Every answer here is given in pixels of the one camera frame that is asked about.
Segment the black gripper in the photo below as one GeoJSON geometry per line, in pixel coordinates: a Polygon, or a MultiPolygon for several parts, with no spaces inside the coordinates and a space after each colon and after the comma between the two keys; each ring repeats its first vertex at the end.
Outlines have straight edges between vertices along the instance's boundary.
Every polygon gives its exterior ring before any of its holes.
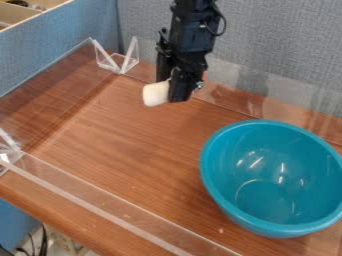
{"type": "Polygon", "coordinates": [[[169,101],[185,102],[203,83],[209,65],[206,55],[213,51],[215,38],[221,35],[219,17],[199,21],[173,18],[171,28],[159,30],[157,44],[157,81],[170,78],[169,101]]]}

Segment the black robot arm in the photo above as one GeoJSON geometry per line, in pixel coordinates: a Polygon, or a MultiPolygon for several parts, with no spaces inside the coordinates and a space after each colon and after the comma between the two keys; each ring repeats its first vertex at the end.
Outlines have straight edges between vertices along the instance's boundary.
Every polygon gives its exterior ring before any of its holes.
{"type": "Polygon", "coordinates": [[[206,55],[213,51],[219,23],[226,21],[217,0],[174,0],[171,27],[159,30],[157,43],[157,81],[167,81],[167,100],[187,101],[203,85],[209,65],[206,55]]]}

